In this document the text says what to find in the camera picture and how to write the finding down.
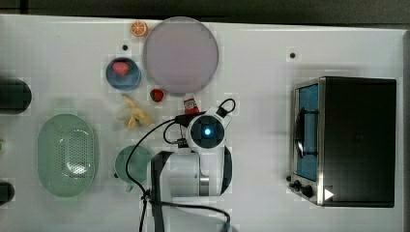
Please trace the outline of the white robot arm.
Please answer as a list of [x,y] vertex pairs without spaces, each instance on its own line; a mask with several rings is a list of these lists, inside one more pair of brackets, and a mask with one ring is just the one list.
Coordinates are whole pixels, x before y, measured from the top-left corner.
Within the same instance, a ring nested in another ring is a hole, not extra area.
[[169,219],[188,205],[174,203],[175,197],[220,196],[232,180],[232,157],[225,146],[231,117],[225,111],[179,115],[172,119],[187,129],[186,151],[156,154],[147,177],[155,232],[170,232]]

